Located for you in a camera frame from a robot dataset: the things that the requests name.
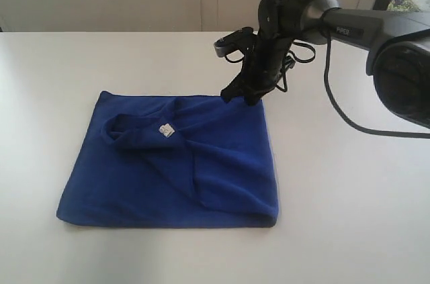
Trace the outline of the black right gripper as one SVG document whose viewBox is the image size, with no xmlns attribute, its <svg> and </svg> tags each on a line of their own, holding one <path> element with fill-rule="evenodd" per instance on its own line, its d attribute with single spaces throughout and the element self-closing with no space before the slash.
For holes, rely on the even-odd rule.
<svg viewBox="0 0 430 284">
<path fill-rule="evenodd" d="M 241 98 L 249 106 L 257 105 L 280 80 L 284 55 L 292 42 L 292 38 L 266 38 L 257 34 L 253 49 L 245 59 L 243 77 L 237 75 L 221 90 L 223 102 Z"/>
</svg>

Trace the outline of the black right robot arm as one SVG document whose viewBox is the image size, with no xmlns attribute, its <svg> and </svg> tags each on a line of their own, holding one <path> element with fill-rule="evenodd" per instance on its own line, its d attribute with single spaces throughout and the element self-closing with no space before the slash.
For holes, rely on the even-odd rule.
<svg viewBox="0 0 430 284">
<path fill-rule="evenodd" d="M 292 45 L 337 40 L 366 50 L 366 74 L 394 115 L 429 126 L 429 15 L 343 9 L 336 0 L 261 0 L 258 30 L 245 27 L 215 42 L 221 58 L 243 54 L 240 73 L 225 87 L 224 101 L 249 105 L 285 77 Z"/>
</svg>

